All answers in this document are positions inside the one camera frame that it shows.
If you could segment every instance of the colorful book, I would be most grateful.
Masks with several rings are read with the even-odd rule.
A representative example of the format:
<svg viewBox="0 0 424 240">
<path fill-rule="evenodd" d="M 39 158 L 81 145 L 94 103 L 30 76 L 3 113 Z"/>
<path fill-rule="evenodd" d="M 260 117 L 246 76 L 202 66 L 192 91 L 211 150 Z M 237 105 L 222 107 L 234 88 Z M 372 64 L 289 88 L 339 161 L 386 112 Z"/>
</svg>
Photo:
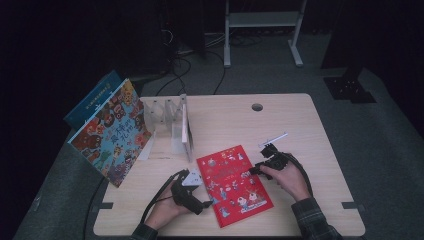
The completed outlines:
<svg viewBox="0 0 424 240">
<path fill-rule="evenodd" d="M 259 177 L 241 145 L 197 159 L 219 226 L 225 227 L 272 208 Z"/>
<path fill-rule="evenodd" d="M 77 131 L 96 112 L 120 84 L 122 79 L 116 71 L 104 76 L 90 93 L 75 106 L 64 118 L 65 122 Z"/>
<path fill-rule="evenodd" d="M 68 143 L 119 187 L 151 135 L 144 122 L 143 103 L 126 79 Z"/>
</svg>

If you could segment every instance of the hand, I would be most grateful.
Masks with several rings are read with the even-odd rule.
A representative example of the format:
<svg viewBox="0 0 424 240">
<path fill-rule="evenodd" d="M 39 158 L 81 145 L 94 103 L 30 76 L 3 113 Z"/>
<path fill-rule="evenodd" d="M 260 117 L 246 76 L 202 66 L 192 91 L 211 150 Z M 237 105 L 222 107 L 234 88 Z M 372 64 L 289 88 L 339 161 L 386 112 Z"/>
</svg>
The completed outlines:
<svg viewBox="0 0 424 240">
<path fill-rule="evenodd" d="M 175 204 L 172 198 L 171 186 L 175 183 L 173 181 L 159 196 L 158 202 L 152 209 L 152 212 L 147 217 L 145 224 L 155 230 L 159 230 L 163 226 L 167 225 L 174 218 L 189 213 L 190 210 L 184 206 L 178 206 Z"/>
<path fill-rule="evenodd" d="M 277 184 L 286 190 L 296 202 L 311 197 L 302 173 L 300 173 L 299 169 L 292 162 L 289 161 L 287 166 L 281 171 L 264 165 L 261 165 L 260 169 L 262 172 L 273 177 L 277 181 Z"/>
</svg>

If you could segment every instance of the person's left hand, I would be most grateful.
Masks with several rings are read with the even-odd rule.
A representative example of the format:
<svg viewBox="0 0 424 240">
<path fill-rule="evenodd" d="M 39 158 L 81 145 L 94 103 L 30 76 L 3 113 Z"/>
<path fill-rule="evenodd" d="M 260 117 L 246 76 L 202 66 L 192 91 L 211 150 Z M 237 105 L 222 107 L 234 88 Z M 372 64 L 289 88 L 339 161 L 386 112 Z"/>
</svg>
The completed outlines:
<svg viewBox="0 0 424 240">
<path fill-rule="evenodd" d="M 167 225 L 174 218 L 189 213 L 190 210 L 184 206 L 178 206 L 175 204 L 174 199 L 172 198 L 171 186 L 175 183 L 173 181 L 168 187 L 163 191 L 159 196 L 158 202 L 152 209 L 152 212 L 147 217 L 145 224 L 155 230 Z"/>
</svg>

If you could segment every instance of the hole in table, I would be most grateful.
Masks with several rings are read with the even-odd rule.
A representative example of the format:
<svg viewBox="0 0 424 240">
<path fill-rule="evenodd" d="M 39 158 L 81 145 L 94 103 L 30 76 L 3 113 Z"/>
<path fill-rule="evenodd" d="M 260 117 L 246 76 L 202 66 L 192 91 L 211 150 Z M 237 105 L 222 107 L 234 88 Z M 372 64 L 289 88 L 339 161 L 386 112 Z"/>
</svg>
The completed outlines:
<svg viewBox="0 0 424 240">
<path fill-rule="evenodd" d="M 253 111 L 260 112 L 262 111 L 262 109 L 264 109 L 264 107 L 262 106 L 262 104 L 254 103 L 252 104 L 252 109 Z"/>
</svg>

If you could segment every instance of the wooden table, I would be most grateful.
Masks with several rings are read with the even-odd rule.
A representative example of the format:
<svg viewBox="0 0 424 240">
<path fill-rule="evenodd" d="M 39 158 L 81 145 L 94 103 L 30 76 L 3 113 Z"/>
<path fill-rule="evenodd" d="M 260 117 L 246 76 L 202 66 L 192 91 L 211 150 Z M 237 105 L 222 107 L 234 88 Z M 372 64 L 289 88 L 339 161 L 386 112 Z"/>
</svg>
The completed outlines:
<svg viewBox="0 0 424 240">
<path fill-rule="evenodd" d="M 179 97 L 145 97 L 164 102 Z M 274 142 L 292 153 L 304 166 L 315 198 L 327 217 L 343 236 L 361 236 L 365 227 L 357 209 L 345 209 L 342 202 L 352 196 L 331 148 L 325 130 L 307 94 L 188 96 L 190 127 L 194 139 L 194 157 L 199 158 L 241 144 L 255 164 L 265 159 L 258 144 L 287 132 Z M 262 111 L 252 110 L 261 104 Z M 130 235 L 143 211 L 163 183 L 177 171 L 197 167 L 184 154 L 171 153 L 171 134 L 157 127 L 150 158 L 137 161 L 119 188 L 108 186 L 103 203 L 112 209 L 100 209 L 94 233 L 100 236 Z M 294 200 L 276 184 L 261 177 L 274 208 L 253 217 L 219 228 L 212 208 L 200 215 L 181 216 L 163 228 L 161 236 L 300 236 L 291 205 Z M 208 200 L 204 185 L 194 195 Z"/>
</svg>

